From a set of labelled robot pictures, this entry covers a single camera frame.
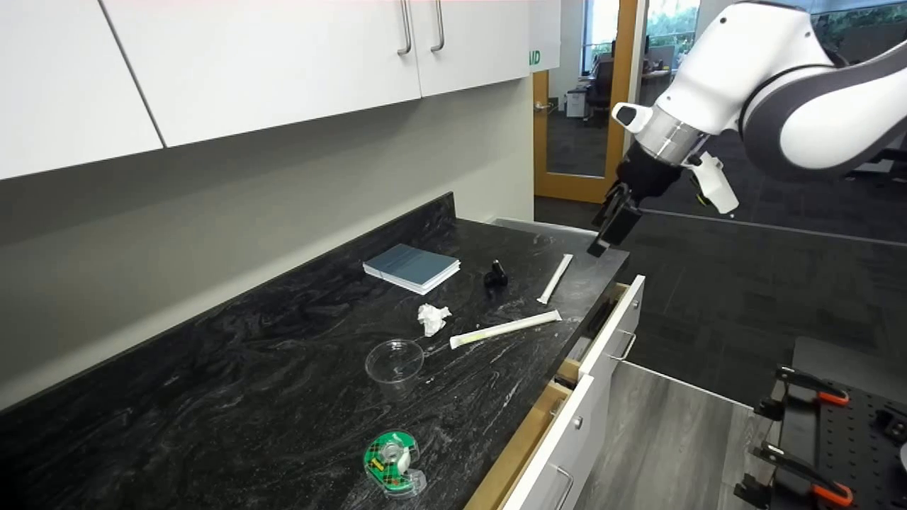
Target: white drawer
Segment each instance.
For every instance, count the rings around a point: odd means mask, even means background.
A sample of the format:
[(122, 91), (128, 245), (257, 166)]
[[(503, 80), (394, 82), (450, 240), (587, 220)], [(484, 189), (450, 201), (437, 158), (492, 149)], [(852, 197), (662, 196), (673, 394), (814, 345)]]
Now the white drawer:
[(576, 505), (604, 448), (605, 396), (610, 376), (583, 376), (576, 384), (509, 486), (506, 510), (570, 510)]
[(637, 274), (620, 294), (613, 315), (597, 328), (591, 345), (587, 349), (577, 376), (610, 376), (615, 371), (615, 357), (625, 357), (635, 343), (635, 328), (641, 323), (645, 277)]

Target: black marble countertop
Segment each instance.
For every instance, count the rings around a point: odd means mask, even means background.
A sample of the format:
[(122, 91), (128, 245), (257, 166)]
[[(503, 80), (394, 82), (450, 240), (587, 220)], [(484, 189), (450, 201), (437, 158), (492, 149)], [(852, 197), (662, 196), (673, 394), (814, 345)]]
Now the black marble countertop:
[[(396, 240), (462, 268), (428, 298), (366, 277), (360, 264)], [(2, 411), (0, 507), (389, 507), (360, 456), (391, 428), (421, 445), (428, 486), (414, 505), (462, 507), (625, 258), (583, 245), (455, 220), (454, 196), (431, 201)], [(549, 303), (562, 323), (448, 349), (455, 332), (543, 311), (536, 298), (563, 251), (576, 261)], [(509, 274), (496, 301), (481, 286), (492, 258)], [(420, 303), (454, 311), (431, 339)], [(401, 396), (363, 371), (389, 336), (428, 352)]]

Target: upper cabinet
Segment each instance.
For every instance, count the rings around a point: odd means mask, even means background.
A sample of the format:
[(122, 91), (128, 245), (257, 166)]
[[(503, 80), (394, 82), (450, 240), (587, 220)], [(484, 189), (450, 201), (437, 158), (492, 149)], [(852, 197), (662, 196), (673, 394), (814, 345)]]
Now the upper cabinet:
[(0, 33), (0, 179), (162, 146), (97, 0), (2, 0)]
[(411, 0), (421, 97), (526, 77), (530, 0)]
[(420, 97), (406, 0), (101, 0), (166, 145)]
[(530, 68), (562, 64), (562, 0), (530, 0)]

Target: green object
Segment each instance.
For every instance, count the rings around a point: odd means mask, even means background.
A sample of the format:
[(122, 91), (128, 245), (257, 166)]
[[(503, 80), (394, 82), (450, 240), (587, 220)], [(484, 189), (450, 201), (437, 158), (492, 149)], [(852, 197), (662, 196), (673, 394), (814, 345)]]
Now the green object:
[(386, 431), (363, 452), (363, 468), (386, 492), (411, 492), (408, 468), (420, 442), (406, 431)]

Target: gray floor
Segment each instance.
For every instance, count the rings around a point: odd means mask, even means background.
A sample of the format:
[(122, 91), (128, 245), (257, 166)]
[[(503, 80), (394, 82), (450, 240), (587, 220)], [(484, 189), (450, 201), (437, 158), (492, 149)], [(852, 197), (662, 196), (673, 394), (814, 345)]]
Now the gray floor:
[(734, 483), (743, 472), (767, 475), (747, 448), (771, 432), (744, 404), (620, 366), (605, 445), (576, 507), (747, 510)]
[[(539, 220), (590, 227), (591, 214), (587, 203), (536, 203)], [(897, 244), (648, 211), (622, 248), (622, 277), (648, 274), (641, 366), (757, 404), (797, 336), (907, 362)]]

